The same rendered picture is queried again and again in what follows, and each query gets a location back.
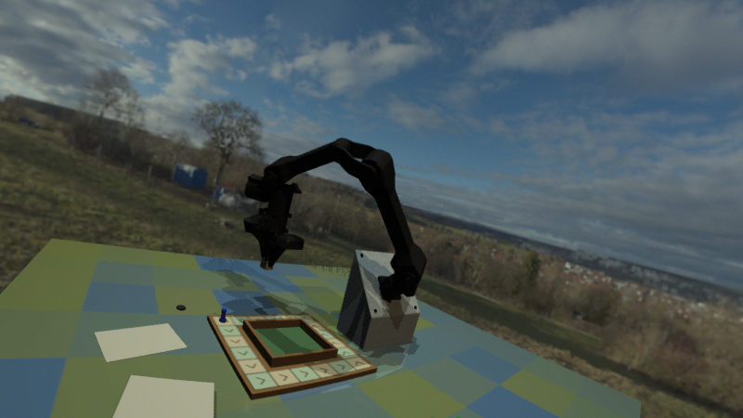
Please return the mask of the white sheet of paper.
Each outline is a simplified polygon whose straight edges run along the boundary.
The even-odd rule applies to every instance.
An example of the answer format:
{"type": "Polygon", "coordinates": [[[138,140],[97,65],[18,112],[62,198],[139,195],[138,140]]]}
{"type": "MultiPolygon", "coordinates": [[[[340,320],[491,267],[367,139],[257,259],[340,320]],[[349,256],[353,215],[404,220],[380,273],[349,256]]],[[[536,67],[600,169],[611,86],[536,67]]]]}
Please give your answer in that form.
{"type": "Polygon", "coordinates": [[[112,418],[214,418],[214,385],[132,374],[112,418]]]}

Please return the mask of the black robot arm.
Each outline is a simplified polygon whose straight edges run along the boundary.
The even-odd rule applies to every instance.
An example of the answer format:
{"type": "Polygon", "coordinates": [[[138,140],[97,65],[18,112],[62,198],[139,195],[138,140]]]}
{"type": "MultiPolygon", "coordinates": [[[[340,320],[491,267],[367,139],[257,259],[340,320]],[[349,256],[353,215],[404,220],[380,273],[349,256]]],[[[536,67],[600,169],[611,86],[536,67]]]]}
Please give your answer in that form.
{"type": "MultiPolygon", "coordinates": [[[[379,276],[384,300],[400,300],[401,294],[412,297],[419,284],[427,259],[423,250],[414,244],[411,231],[396,192],[396,172],[389,152],[377,150],[369,145],[338,138],[332,143],[298,156],[280,157],[265,168],[265,176],[251,174],[245,185],[247,198],[268,202],[268,205],[290,210],[293,193],[301,193],[297,184],[285,184],[294,176],[336,162],[348,174],[359,179],[363,188],[374,197],[379,207],[395,255],[391,266],[395,273],[389,277],[379,276]],[[360,159],[362,161],[357,161],[360,159]]],[[[272,211],[245,217],[245,231],[259,235],[274,228],[272,211]]]]}

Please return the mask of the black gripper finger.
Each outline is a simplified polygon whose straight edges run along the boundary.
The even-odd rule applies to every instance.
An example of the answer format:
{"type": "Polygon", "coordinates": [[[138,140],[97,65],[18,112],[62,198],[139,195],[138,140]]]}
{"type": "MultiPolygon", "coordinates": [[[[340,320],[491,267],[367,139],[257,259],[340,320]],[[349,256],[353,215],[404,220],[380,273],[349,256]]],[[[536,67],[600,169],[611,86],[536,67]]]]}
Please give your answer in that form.
{"type": "Polygon", "coordinates": [[[259,241],[261,257],[269,257],[270,246],[267,242],[273,242],[274,238],[264,238],[257,235],[255,237],[259,241]]]}
{"type": "Polygon", "coordinates": [[[267,242],[267,243],[270,246],[268,266],[272,268],[273,265],[280,258],[280,256],[283,254],[285,249],[283,249],[282,247],[278,246],[277,244],[273,242],[267,242]]]}

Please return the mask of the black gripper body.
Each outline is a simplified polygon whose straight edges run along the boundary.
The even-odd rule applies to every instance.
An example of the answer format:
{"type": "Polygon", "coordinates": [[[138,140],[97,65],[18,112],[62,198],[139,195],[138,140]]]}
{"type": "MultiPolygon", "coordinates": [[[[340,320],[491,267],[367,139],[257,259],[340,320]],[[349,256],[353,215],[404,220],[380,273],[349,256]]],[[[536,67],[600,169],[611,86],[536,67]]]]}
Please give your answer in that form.
{"type": "Polygon", "coordinates": [[[292,218],[292,214],[289,214],[289,210],[281,209],[269,205],[268,208],[264,208],[264,212],[268,214],[268,211],[273,212],[275,225],[274,228],[261,232],[259,237],[274,238],[273,243],[282,247],[285,250],[303,250],[305,241],[302,237],[288,233],[287,218],[292,218]],[[277,235],[276,235],[277,234],[277,235]]]}

